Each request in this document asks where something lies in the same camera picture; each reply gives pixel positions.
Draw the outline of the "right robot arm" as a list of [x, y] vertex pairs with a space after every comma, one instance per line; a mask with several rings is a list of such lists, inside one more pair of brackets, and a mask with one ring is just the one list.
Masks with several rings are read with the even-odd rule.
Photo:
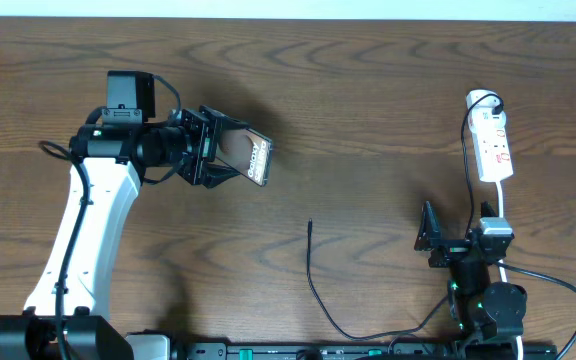
[[462, 338], [451, 344], [458, 359], [513, 359], [518, 356], [516, 339], [523, 335], [526, 290], [509, 282], [493, 282], [489, 267], [505, 258], [514, 239], [508, 221], [495, 214], [489, 203], [481, 204], [479, 226], [463, 239], [448, 239], [431, 204], [422, 207], [415, 241], [416, 251], [430, 253], [431, 268], [447, 268], [448, 302], [459, 323]]

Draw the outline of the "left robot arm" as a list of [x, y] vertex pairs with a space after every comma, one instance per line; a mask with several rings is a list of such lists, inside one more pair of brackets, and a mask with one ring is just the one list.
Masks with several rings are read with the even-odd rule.
[[108, 320], [112, 273], [145, 171], [167, 168], [191, 185], [214, 188], [244, 175], [258, 185], [271, 140], [215, 109], [173, 111], [153, 123], [139, 108], [99, 107], [63, 149], [70, 163], [67, 205], [49, 260], [19, 315], [0, 316], [0, 359], [184, 359], [184, 345], [160, 332], [124, 336]]

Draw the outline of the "Samsung Galaxy smartphone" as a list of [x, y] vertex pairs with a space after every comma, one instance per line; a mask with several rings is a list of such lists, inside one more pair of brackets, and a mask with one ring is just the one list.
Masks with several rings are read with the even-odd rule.
[[260, 187], [268, 181], [273, 141], [254, 129], [225, 130], [216, 157]]

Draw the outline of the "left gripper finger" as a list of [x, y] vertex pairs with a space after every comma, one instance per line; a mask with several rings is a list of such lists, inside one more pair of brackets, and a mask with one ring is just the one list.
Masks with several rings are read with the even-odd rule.
[[221, 131], [245, 130], [249, 128], [249, 124], [247, 122], [232, 118], [223, 114], [222, 112], [215, 111], [213, 116], [219, 123], [219, 129]]
[[202, 167], [202, 185], [207, 189], [212, 189], [239, 175], [240, 173], [230, 166], [206, 163]]

